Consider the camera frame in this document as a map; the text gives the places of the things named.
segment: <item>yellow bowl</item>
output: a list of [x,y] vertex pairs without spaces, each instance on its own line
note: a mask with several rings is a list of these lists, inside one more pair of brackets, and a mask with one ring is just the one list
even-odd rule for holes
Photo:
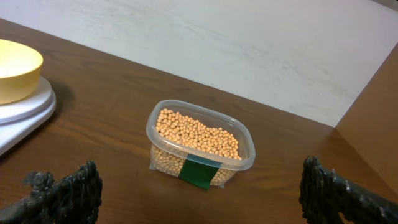
[[0,40],[0,104],[20,100],[37,87],[43,57],[26,45]]

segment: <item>white scale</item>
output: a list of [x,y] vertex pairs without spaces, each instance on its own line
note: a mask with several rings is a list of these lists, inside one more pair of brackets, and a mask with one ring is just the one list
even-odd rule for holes
[[50,83],[40,77],[36,90],[29,96],[0,105],[0,155],[49,119],[55,102]]

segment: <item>clear plastic container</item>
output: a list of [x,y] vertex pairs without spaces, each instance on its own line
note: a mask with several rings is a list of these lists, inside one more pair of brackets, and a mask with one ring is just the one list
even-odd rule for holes
[[[164,108],[180,112],[211,128],[223,128],[234,135],[239,142],[238,154],[242,160],[230,159],[192,147],[183,146],[162,137],[155,129],[160,111]],[[179,100],[164,100],[156,105],[150,114],[146,132],[152,141],[151,167],[166,174],[178,177],[186,159],[200,164],[219,168],[210,185],[222,186],[236,171],[246,170],[253,165],[256,152],[248,129],[230,116],[201,106]]]

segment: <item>green label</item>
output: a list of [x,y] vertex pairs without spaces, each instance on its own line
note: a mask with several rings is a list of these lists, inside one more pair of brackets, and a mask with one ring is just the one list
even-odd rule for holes
[[207,164],[212,164],[214,166],[221,165],[220,162],[189,154],[182,166],[179,179],[208,190],[210,182],[213,180],[214,175],[216,175],[218,168],[204,165],[201,162],[206,162]]

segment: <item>wooden table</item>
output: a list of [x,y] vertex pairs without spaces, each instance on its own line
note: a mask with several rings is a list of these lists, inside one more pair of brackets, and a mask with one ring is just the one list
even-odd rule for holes
[[[0,207],[27,195],[21,179],[30,171],[60,179],[93,160],[104,183],[98,223],[305,223],[299,183],[303,160],[314,155],[398,201],[332,127],[8,21],[0,20],[0,38],[44,56],[42,75],[57,96],[53,119],[1,158]],[[253,167],[209,191],[149,170],[145,126],[164,99],[240,120],[256,147]]]

